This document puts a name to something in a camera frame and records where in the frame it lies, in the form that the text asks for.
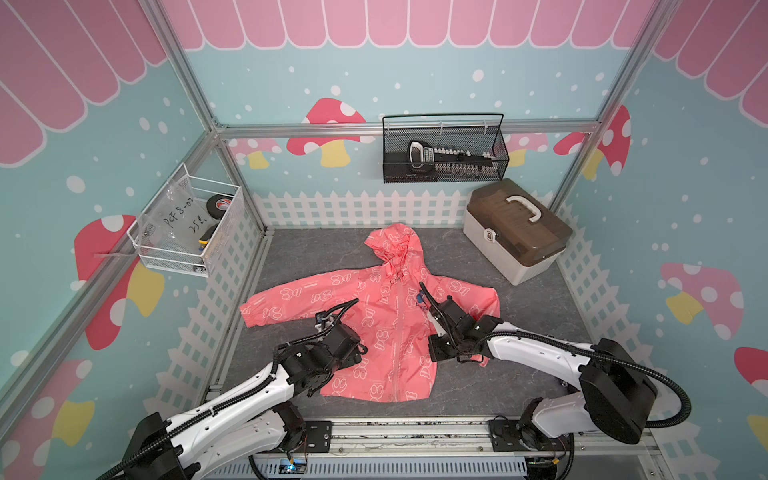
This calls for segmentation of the black tape roll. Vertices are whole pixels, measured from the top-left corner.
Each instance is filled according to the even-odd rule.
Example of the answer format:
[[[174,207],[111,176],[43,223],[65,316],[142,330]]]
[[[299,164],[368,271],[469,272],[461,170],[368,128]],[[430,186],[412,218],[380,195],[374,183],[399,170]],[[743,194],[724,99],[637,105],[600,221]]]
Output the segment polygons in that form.
[[[214,220],[220,221],[226,215],[232,202],[232,196],[216,194],[206,201],[206,210]]]

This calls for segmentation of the pink hooded rain jacket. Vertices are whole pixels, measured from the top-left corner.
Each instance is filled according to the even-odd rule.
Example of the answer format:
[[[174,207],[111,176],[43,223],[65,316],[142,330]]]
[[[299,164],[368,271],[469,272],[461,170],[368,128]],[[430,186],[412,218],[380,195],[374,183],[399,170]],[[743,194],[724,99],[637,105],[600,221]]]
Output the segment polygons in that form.
[[[380,265],[278,285],[253,295],[240,312],[247,326],[267,326],[306,319],[356,299],[343,321],[357,332],[368,352],[359,364],[335,374],[321,395],[379,403],[424,400],[437,376],[428,347],[436,330],[417,299],[420,286],[439,302],[452,298],[475,320],[499,314],[498,293],[432,274],[419,236],[403,224],[376,230],[365,243]]]

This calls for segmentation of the clear labelled plastic bag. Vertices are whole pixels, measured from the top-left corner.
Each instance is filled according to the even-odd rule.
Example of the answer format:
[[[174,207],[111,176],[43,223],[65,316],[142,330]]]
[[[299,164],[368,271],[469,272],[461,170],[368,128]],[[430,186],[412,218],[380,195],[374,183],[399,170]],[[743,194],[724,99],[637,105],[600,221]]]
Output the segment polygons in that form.
[[[143,217],[145,244],[196,254],[210,216],[196,199],[188,177],[170,181]]]

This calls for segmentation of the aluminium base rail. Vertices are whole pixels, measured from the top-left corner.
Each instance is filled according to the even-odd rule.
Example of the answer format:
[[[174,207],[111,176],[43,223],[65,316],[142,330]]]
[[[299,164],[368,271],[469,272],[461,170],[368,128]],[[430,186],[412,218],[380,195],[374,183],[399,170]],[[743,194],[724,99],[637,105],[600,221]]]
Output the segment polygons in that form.
[[[199,479],[669,479],[649,433],[636,445],[578,433],[572,452],[496,451],[485,417],[329,418],[310,421],[291,454],[232,460]]]

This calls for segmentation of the clear plastic wall bin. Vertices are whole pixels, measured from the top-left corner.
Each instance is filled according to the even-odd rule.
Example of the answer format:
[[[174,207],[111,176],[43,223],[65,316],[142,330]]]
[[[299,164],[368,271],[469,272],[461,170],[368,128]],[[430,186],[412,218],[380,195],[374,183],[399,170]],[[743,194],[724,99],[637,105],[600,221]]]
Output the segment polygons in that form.
[[[209,278],[247,259],[252,223],[240,187],[181,165],[127,235],[146,268]]]

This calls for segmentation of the beige toolbox with brown lid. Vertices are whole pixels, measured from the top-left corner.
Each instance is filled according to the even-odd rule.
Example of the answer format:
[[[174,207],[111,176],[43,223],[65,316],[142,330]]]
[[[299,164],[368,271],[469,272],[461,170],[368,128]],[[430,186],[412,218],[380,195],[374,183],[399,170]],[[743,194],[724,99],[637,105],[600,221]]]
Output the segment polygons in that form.
[[[545,272],[573,230],[510,179],[474,190],[463,233],[490,263],[518,286]]]

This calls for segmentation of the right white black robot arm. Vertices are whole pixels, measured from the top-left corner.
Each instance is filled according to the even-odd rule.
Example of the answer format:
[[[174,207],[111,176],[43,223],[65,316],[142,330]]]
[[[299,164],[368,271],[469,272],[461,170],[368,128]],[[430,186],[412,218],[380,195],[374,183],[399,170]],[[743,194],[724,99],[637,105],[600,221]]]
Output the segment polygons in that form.
[[[570,447],[571,436],[599,431],[623,444],[636,445],[645,429],[665,429],[688,419],[692,402],[674,380],[636,363],[617,342],[574,343],[521,329],[500,318],[474,319],[456,301],[438,302],[422,290],[436,332],[428,340],[434,362],[480,359],[514,362],[564,382],[568,394],[535,398],[517,420],[492,420],[493,437],[505,446],[517,442],[540,451],[554,441]]]

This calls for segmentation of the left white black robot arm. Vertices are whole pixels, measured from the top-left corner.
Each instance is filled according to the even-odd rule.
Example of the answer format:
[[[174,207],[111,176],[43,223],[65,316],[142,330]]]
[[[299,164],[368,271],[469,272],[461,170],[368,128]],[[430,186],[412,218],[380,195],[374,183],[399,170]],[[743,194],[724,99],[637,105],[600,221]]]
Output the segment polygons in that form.
[[[167,420],[157,413],[142,419],[122,461],[103,478],[199,479],[246,455],[299,448],[306,425],[292,398],[312,396],[367,352],[342,322],[350,307],[317,313],[320,332],[276,346],[267,366],[213,400]]]

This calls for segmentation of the socket wrench set in basket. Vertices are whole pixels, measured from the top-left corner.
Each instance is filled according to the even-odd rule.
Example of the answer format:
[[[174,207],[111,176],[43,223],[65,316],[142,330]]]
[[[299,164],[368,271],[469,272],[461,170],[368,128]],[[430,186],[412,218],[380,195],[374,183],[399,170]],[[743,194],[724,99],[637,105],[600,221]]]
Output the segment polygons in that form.
[[[469,150],[436,147],[411,141],[407,147],[407,158],[410,170],[414,173],[479,178],[496,172],[494,158],[488,152],[472,155]]]

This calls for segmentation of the yellow black tool in bin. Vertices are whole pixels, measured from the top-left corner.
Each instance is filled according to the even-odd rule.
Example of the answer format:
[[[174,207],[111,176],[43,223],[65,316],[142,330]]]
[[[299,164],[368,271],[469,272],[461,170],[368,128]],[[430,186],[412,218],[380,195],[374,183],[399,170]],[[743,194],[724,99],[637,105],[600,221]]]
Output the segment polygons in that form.
[[[217,227],[218,227],[217,224],[210,226],[199,238],[198,243],[200,245],[200,250],[204,250],[206,246],[209,244],[209,242],[211,241],[213,235],[217,230]]]

